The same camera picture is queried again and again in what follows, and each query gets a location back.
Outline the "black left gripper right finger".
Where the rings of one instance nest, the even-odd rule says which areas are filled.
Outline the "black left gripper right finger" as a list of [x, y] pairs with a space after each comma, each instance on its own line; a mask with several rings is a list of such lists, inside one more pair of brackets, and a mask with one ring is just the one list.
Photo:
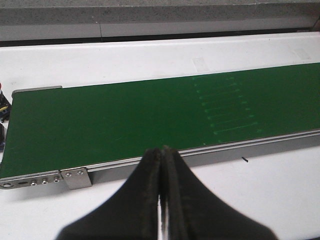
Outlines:
[[161, 151], [161, 213], [170, 240], [275, 240], [212, 193], [173, 148]]

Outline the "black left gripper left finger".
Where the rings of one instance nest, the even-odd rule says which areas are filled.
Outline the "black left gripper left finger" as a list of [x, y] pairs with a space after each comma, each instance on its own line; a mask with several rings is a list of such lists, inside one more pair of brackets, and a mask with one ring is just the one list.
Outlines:
[[59, 240], [156, 240], [161, 151], [147, 150], [135, 170], [101, 206], [64, 227]]

